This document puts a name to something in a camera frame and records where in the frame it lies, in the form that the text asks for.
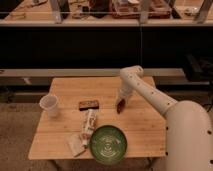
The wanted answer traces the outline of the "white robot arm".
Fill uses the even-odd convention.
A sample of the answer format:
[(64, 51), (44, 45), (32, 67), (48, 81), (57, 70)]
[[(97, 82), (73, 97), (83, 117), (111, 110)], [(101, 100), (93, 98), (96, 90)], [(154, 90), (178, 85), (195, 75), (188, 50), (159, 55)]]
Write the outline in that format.
[(213, 171), (213, 123), (207, 111), (194, 101), (173, 99), (142, 77), (138, 65), (120, 70), (117, 113), (136, 91), (166, 119), (166, 171)]

